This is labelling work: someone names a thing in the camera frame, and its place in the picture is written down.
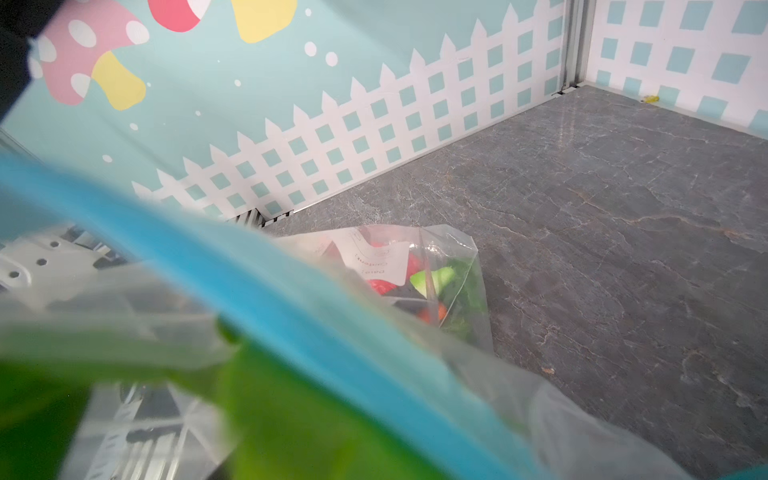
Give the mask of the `red pepper toy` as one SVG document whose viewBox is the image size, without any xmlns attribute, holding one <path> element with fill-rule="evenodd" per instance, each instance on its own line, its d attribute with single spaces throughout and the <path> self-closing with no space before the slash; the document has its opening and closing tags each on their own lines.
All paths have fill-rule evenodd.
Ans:
<svg viewBox="0 0 768 480">
<path fill-rule="evenodd" d="M 405 281 L 409 280 L 412 275 L 423 270 L 423 261 L 414 253 L 408 255 L 408 262 L 402 281 L 400 283 L 393 283 L 385 279 L 367 279 L 366 282 L 369 286 L 380 295 L 385 295 L 396 288 L 405 285 Z"/>
</svg>

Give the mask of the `orange carrot toy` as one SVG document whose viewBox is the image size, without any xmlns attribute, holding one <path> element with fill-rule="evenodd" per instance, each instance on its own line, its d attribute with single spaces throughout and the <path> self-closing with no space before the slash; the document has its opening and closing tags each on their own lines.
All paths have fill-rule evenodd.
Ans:
<svg viewBox="0 0 768 480">
<path fill-rule="evenodd" d="M 447 308 L 441 302 L 436 306 L 426 306 L 419 311 L 417 317 L 423 322 L 431 325 L 441 325 L 447 316 Z"/>
</svg>

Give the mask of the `green leafy vegetable toy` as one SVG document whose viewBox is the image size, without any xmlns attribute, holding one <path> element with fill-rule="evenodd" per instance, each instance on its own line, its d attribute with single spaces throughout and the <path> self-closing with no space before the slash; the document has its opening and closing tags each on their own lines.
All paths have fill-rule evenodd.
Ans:
<svg viewBox="0 0 768 480">
<path fill-rule="evenodd" d="M 171 384 L 213 404 L 233 450 L 232 479 L 441 479 L 377 421 L 223 323 L 202 345 L 72 318 L 1 324 L 1 475 L 54 479 L 73 450 L 92 388 Z"/>
</svg>

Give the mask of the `clear zip top bag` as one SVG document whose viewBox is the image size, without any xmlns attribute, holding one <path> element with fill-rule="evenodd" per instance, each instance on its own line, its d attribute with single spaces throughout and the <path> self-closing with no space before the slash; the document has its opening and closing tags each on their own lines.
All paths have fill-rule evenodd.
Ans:
<svg viewBox="0 0 768 480">
<path fill-rule="evenodd" d="M 441 479 L 682 479 L 663 452 L 581 410 L 544 378 L 384 306 L 266 236 L 169 216 L 12 157 L 1 191 L 73 218 L 210 304 L 235 333 L 400 437 Z"/>
</svg>

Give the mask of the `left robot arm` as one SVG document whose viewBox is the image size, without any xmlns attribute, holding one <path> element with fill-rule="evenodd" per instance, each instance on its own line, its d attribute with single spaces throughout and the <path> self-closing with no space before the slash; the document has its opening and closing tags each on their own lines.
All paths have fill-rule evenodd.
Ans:
<svg viewBox="0 0 768 480">
<path fill-rule="evenodd" d="M 32 310 L 67 301 L 93 283 L 100 270 L 127 259 L 76 226 L 56 226 L 1 245 L 1 294 Z"/>
</svg>

